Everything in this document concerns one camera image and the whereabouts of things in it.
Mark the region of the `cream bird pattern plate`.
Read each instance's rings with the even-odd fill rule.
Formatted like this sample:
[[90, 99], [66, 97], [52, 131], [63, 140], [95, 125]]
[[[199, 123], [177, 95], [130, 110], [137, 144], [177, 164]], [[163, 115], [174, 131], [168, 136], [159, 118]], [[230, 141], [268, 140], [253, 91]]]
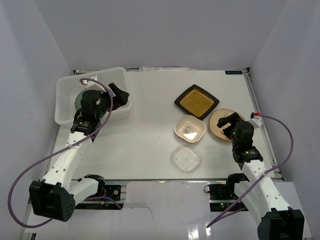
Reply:
[[228, 128], [231, 124], [230, 123], [227, 123], [225, 124], [223, 127], [218, 127], [217, 124], [218, 124], [218, 121], [220, 118], [225, 118], [231, 114], [235, 113], [234, 110], [232, 109], [227, 109], [227, 108], [220, 108], [220, 109], [217, 109], [215, 110], [212, 115], [210, 116], [209, 118], [209, 121], [208, 121], [208, 125], [209, 125], [209, 129], [210, 131], [218, 138], [222, 139], [222, 140], [225, 140], [225, 141], [228, 141], [228, 142], [231, 142], [230, 139], [228, 139], [225, 135], [224, 135], [224, 132], [223, 130]]

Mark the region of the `teal round plate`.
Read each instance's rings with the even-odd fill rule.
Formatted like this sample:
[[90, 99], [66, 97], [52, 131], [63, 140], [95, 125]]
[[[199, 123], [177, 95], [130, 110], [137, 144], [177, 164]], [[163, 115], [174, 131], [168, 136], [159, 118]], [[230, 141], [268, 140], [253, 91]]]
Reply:
[[79, 110], [82, 105], [81, 105], [81, 100], [83, 98], [83, 93], [85, 92], [86, 90], [82, 90], [75, 98], [75, 101], [74, 101], [74, 107], [76, 110]]

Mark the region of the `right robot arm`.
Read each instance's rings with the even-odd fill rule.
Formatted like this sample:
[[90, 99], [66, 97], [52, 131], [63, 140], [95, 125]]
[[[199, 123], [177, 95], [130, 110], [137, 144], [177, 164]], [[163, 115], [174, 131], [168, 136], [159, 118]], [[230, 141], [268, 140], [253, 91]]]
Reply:
[[236, 112], [222, 117], [217, 127], [231, 141], [232, 156], [241, 173], [228, 176], [226, 195], [241, 201], [257, 224], [260, 240], [303, 239], [305, 217], [293, 209], [269, 177], [263, 157], [253, 144], [254, 130], [262, 126], [262, 117], [253, 112], [243, 120]]

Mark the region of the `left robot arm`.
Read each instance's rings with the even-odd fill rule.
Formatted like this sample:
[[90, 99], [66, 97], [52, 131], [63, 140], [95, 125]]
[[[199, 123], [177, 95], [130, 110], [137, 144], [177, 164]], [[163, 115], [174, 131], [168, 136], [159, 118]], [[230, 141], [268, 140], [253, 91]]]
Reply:
[[76, 205], [106, 195], [104, 178], [87, 174], [72, 184], [74, 172], [93, 145], [98, 132], [113, 110], [127, 104], [130, 94], [113, 82], [108, 86], [97, 83], [81, 91], [74, 102], [76, 109], [66, 143], [66, 150], [59, 154], [52, 168], [39, 181], [29, 186], [33, 213], [49, 219], [68, 221]]

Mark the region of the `white plastic bin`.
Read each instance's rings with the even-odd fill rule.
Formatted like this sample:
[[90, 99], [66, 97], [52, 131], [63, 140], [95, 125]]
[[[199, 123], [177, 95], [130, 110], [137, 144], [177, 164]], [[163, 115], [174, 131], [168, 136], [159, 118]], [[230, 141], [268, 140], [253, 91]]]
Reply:
[[54, 120], [58, 125], [71, 126], [76, 113], [76, 98], [86, 88], [101, 90], [102, 88], [93, 83], [83, 85], [81, 78], [94, 79], [106, 87], [114, 83], [120, 90], [129, 92], [127, 72], [123, 67], [114, 67], [98, 71], [79, 71], [77, 74], [65, 76], [56, 82], [56, 101]]

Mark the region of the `beige square bowl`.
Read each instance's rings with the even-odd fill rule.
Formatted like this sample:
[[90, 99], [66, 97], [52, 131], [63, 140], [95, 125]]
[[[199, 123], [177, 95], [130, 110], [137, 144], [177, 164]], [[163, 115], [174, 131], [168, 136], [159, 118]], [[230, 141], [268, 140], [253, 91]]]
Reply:
[[205, 123], [192, 115], [183, 116], [174, 126], [175, 134], [188, 143], [198, 142], [206, 130]]

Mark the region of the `black and amber square plate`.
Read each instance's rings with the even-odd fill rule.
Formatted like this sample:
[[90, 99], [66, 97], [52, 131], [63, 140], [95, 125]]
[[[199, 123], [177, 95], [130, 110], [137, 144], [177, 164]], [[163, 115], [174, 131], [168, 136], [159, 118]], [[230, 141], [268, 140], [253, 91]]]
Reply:
[[193, 84], [181, 93], [174, 104], [188, 115], [199, 120], [204, 120], [220, 103], [220, 101], [208, 91]]

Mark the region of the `blue label sticker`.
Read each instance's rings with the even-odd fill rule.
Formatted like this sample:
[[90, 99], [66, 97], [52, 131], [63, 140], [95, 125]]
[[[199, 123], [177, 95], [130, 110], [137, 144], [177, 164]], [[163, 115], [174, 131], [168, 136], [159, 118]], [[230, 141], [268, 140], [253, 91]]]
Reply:
[[226, 75], [242, 75], [243, 72], [241, 70], [226, 70]]

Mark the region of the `aluminium table frame rail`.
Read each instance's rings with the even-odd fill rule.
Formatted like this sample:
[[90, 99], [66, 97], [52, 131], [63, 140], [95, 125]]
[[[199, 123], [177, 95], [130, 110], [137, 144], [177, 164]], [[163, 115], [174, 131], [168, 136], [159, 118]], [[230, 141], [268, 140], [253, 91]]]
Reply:
[[[251, 79], [251, 68], [247, 67], [243, 70], [244, 80], [247, 86], [248, 94], [252, 103], [252, 110], [249, 110], [249, 115], [251, 112], [261, 112], [258, 100], [254, 91], [253, 81]], [[277, 158], [275, 156], [270, 137], [267, 132], [264, 118], [261, 118], [262, 126], [254, 131], [253, 145], [259, 150], [263, 157], [263, 161], [266, 169], [270, 169], [278, 165]]]

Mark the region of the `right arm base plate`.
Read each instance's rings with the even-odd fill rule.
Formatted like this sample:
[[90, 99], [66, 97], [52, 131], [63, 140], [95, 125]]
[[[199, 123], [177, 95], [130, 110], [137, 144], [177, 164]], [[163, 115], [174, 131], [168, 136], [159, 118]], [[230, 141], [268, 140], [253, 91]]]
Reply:
[[224, 211], [238, 198], [226, 184], [209, 184], [203, 190], [209, 194], [210, 211], [213, 213]]

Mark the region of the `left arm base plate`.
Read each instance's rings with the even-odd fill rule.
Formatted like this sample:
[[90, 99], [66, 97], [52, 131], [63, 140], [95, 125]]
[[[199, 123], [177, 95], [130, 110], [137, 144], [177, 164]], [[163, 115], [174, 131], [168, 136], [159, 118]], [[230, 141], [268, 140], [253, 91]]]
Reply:
[[121, 201], [121, 185], [106, 185], [102, 187], [99, 193], [89, 196], [77, 208], [83, 210], [121, 210], [123, 203]]

